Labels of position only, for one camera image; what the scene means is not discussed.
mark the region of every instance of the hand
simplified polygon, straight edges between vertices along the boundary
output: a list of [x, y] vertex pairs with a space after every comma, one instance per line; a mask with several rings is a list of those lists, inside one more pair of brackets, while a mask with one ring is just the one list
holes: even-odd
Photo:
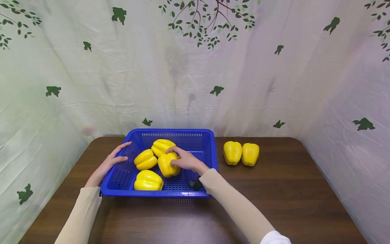
[[122, 145], [117, 146], [110, 155], [101, 163], [101, 165], [93, 172], [93, 174], [89, 177], [87, 183], [84, 187], [97, 187], [99, 186], [107, 172], [117, 163], [126, 161], [127, 157], [115, 157], [118, 152], [121, 151], [122, 148], [125, 148], [131, 144], [130, 142], [123, 143]]
[[207, 170], [210, 169], [202, 161], [195, 158], [194, 155], [192, 155], [192, 153], [184, 151], [183, 149], [181, 149], [177, 146], [173, 146], [173, 147], [169, 148], [166, 151], [166, 153], [170, 153], [172, 151], [175, 151], [179, 154], [178, 160], [173, 159], [171, 161], [172, 166], [177, 165], [183, 169], [190, 169], [190, 170], [198, 173], [200, 176], [202, 176], [204, 173], [206, 173]]

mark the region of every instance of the tree branch print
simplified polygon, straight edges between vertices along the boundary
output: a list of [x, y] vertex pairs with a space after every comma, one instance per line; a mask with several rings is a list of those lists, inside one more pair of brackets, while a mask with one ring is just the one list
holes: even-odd
[[[371, 2], [367, 3], [364, 6], [367, 9], [369, 9], [370, 7], [374, 7], [376, 2], [377, 1], [372, 0]], [[373, 16], [373, 19], [371, 21], [380, 20], [380, 19], [382, 19], [382, 17], [386, 16], [387, 13], [384, 12], [384, 11], [386, 11], [386, 9], [388, 7], [390, 7], [390, 0], [384, 0], [380, 4], [378, 4], [376, 6], [376, 9], [378, 9], [378, 12], [371, 14], [371, 16]], [[370, 35], [370, 37], [373, 37], [373, 36], [380, 37], [380, 42], [381, 42], [382, 49], [385, 49], [388, 46], [388, 42], [386, 41], [386, 38], [387, 38], [387, 34], [390, 32], [390, 19], [386, 20], [384, 22], [384, 25], [386, 26], [384, 29], [376, 30], [376, 31], [373, 32], [373, 34]], [[387, 55], [382, 60], [382, 62], [389, 61], [389, 60], [390, 60], [390, 52], [387, 53]]]
[[[41, 19], [36, 16], [36, 13], [29, 12], [26, 9], [23, 9], [19, 6], [19, 2], [16, 0], [13, 0], [12, 2], [9, 2], [8, 0], [3, 0], [3, 3], [0, 4], [4, 9], [7, 9], [8, 11], [11, 11], [14, 14], [21, 14], [24, 17], [31, 19], [32, 24], [35, 26], [40, 26], [42, 23]], [[27, 37], [35, 37], [32, 32], [27, 30], [28, 25], [22, 23], [21, 21], [15, 21], [9, 17], [9, 15], [6, 15], [5, 13], [0, 12], [0, 16], [4, 17], [3, 20], [0, 20], [0, 27], [2, 26], [15, 26], [18, 28], [17, 33], [18, 35], [23, 35], [26, 39]], [[6, 48], [9, 50], [9, 41], [12, 40], [12, 38], [6, 37], [4, 34], [0, 34], [0, 48], [5, 50]]]
[[[177, 0], [175, 3], [172, 3], [172, 1], [164, 0], [164, 4], [158, 6], [161, 9], [161, 14], [168, 13], [169, 16], [174, 18], [168, 24], [168, 30], [176, 30], [183, 37], [197, 39], [198, 47], [207, 44], [208, 49], [214, 49], [215, 45], [220, 42], [217, 35], [223, 29], [228, 31], [226, 35], [228, 41], [231, 41], [231, 39], [237, 40], [238, 27], [236, 25], [232, 26], [228, 19], [229, 12], [234, 13], [237, 19], [246, 22], [245, 29], [250, 31], [255, 26], [255, 17], [246, 13], [248, 6], [245, 3], [250, 0], [235, 0], [240, 5], [234, 7], [229, 7], [229, 3], [233, 0], [214, 0], [215, 8], [212, 11], [203, 0]], [[191, 21], [184, 23], [181, 19], [184, 13], [191, 17]]]

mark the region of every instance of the black object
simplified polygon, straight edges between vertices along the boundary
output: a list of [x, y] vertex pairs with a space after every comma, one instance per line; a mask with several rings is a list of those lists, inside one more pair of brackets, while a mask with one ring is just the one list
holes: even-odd
[[200, 182], [199, 180], [200, 177], [196, 178], [196, 180], [191, 180], [189, 183], [188, 183], [188, 186], [193, 189], [194, 191], [198, 191], [200, 189], [202, 189], [203, 185], [202, 183]]

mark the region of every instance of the left hand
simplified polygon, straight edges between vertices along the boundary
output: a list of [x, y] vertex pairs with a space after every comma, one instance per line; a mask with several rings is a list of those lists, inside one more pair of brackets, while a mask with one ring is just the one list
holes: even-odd
[[117, 163], [126, 161], [127, 157], [115, 157], [118, 152], [131, 144], [131, 141], [123, 143], [115, 148], [110, 155], [101, 163], [101, 165], [93, 172], [89, 177], [84, 187], [97, 187], [100, 186], [107, 172]]

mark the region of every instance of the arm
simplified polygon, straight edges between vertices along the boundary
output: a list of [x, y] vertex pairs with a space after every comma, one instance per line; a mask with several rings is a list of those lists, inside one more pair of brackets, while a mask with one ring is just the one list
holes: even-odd
[[84, 187], [55, 244], [87, 244], [101, 199], [100, 187]]
[[91, 175], [85, 184], [85, 187], [81, 188], [73, 210], [61, 230], [60, 235], [58, 235], [55, 244], [88, 243], [92, 225], [101, 203], [99, 185], [112, 166], [128, 159], [127, 157], [115, 156], [122, 148], [125, 148], [130, 144], [131, 142], [124, 143], [113, 150]]
[[208, 168], [191, 153], [176, 146], [168, 149], [167, 153], [171, 151], [180, 155], [180, 159], [172, 160], [171, 165], [197, 172], [207, 193], [222, 205], [250, 244], [291, 244], [287, 237], [280, 235], [264, 215], [215, 169]]

